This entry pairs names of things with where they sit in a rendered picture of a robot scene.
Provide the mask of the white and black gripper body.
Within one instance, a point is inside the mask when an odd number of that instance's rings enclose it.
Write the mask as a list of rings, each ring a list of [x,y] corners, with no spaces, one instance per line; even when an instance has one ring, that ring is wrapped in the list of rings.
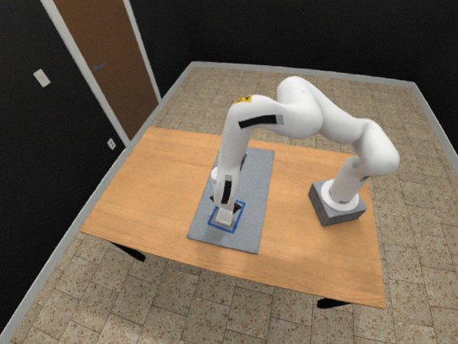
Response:
[[[235,202],[236,202],[236,199],[234,198],[232,204],[229,207],[225,208],[225,209],[232,211],[234,209],[234,203]]]

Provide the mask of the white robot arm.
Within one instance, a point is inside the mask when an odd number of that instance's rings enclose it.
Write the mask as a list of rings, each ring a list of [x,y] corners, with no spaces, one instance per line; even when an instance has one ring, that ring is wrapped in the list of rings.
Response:
[[[358,156],[348,158],[336,178],[321,188],[325,204],[339,212],[357,206],[358,191],[370,176],[389,175],[398,168],[399,154],[377,123],[345,113],[307,80],[288,77],[276,96],[278,102],[261,95],[247,96],[230,107],[218,164],[211,172],[218,208],[229,207],[236,196],[240,164],[255,128],[292,139],[305,139],[318,132],[336,143],[351,144]]]

